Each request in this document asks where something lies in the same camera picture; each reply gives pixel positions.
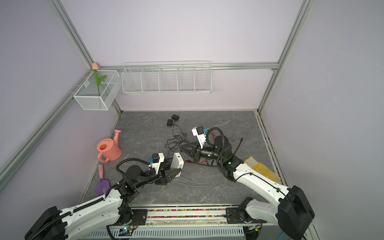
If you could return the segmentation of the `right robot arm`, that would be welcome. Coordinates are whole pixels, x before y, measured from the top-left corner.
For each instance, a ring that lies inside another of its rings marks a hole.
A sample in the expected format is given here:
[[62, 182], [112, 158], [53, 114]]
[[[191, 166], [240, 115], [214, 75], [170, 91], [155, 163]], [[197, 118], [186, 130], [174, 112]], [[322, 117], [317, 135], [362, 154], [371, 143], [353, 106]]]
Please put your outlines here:
[[262, 196], [267, 203], [247, 198], [239, 205], [240, 218], [244, 222], [261, 219], [278, 225], [293, 240], [305, 239], [315, 213], [304, 191], [274, 182], [253, 170], [232, 150], [228, 138], [220, 128], [192, 129], [197, 141], [180, 146], [195, 164], [200, 159], [211, 160], [229, 181], [241, 183]]

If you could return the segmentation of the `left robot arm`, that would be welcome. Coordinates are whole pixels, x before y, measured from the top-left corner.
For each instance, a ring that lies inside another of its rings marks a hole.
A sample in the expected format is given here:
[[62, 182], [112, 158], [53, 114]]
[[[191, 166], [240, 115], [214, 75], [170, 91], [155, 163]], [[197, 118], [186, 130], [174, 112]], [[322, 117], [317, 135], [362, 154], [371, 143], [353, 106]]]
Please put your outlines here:
[[128, 224], [134, 214], [129, 204], [138, 195], [138, 189], [148, 184], [167, 185], [180, 175], [181, 157], [173, 160], [148, 162], [143, 171], [131, 165], [122, 172], [122, 179], [105, 194], [74, 207], [59, 210], [51, 207], [44, 211], [25, 235], [26, 240], [77, 240], [102, 227]]

